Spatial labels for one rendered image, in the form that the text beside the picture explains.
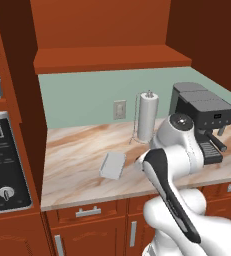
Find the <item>silver oven knob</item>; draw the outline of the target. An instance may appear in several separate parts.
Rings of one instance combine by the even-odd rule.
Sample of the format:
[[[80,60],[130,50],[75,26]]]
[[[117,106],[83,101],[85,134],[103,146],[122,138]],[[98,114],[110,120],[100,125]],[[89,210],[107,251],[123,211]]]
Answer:
[[[5,200],[8,201],[11,197],[14,196],[14,189],[12,187],[2,187],[0,189],[0,196]]]

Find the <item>wide brown drawer front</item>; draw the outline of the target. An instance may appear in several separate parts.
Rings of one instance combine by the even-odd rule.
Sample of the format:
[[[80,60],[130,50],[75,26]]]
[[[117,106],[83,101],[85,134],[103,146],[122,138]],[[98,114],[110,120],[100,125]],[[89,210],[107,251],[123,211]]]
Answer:
[[[101,208],[101,214],[76,218],[75,213],[79,208],[84,210],[91,210],[94,206]],[[46,216],[51,228],[61,227],[63,225],[78,224],[84,222],[91,222],[113,217],[121,217],[126,214],[127,200],[114,200],[108,202],[94,203],[83,206],[74,206],[58,210],[50,210],[46,212]]]

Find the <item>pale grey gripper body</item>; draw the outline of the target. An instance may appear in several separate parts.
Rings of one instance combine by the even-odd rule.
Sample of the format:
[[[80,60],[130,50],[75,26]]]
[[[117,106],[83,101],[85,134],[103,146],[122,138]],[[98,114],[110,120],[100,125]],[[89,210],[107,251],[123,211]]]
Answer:
[[[121,152],[108,152],[99,169],[103,178],[118,180],[123,172],[126,155]]]

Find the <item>white paper towel roll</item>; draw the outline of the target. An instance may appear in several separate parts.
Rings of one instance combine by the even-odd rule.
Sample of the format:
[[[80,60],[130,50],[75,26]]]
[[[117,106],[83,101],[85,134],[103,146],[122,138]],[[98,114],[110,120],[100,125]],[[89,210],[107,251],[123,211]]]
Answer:
[[[158,111],[159,97],[152,91],[140,95],[137,137],[140,141],[149,142],[153,137],[155,119]]]

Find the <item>open brown wall cabinet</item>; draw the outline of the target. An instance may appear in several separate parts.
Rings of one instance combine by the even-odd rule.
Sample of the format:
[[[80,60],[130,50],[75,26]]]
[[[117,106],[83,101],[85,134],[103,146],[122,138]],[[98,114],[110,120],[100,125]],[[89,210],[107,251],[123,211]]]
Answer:
[[[166,44],[171,0],[30,0],[38,74],[189,66]]]

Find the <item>brown cupboard door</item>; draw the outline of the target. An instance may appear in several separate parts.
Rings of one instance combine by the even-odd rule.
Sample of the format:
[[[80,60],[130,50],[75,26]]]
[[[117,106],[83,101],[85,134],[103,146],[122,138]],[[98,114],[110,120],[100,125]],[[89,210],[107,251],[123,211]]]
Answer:
[[[129,247],[131,222],[137,221],[135,246]],[[152,241],[155,231],[145,221],[142,214],[130,214],[127,220],[125,256],[142,256],[145,247]]]
[[[231,220],[231,199],[209,201],[206,208],[207,216],[219,216]]]
[[[64,256],[124,256],[124,228],[102,224],[80,225],[51,230],[60,235]]]

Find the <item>dark grey coffee machine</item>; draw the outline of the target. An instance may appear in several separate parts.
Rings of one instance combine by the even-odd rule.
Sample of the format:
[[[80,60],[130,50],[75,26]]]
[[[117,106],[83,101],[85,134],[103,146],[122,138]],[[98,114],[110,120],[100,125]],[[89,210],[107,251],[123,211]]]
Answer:
[[[221,163],[222,152],[227,150],[213,135],[217,129],[221,136],[231,124],[231,104],[194,82],[173,85],[169,114],[182,113],[194,122],[194,135],[204,156],[204,164]]]

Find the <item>tall brown oven cabinet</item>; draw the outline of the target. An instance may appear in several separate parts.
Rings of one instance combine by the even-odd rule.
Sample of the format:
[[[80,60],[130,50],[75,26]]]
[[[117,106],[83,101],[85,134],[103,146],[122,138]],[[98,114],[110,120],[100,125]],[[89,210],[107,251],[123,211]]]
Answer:
[[[0,0],[0,110],[9,113],[33,205],[0,214],[0,256],[53,256],[40,210],[47,126],[30,0]]]

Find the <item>brown wall cabinet door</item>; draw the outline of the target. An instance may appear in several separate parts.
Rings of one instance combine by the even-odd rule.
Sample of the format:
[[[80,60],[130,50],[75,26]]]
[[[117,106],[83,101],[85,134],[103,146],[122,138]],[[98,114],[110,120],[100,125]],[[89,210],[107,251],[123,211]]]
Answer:
[[[231,92],[231,0],[171,0],[166,44]]]

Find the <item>grey wall outlet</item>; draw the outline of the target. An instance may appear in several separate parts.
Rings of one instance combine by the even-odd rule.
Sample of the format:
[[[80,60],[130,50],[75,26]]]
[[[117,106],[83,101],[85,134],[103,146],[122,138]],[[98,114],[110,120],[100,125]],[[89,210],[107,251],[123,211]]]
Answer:
[[[126,118],[126,101],[117,100],[113,103],[113,119],[125,119]]]

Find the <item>black oven control panel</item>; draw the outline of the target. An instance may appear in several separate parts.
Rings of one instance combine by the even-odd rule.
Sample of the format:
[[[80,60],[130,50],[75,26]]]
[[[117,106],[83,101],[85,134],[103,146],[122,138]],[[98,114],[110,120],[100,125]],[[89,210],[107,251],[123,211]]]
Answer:
[[[0,111],[0,189],[12,187],[14,196],[5,201],[0,196],[0,214],[25,210],[32,199],[7,111]]]

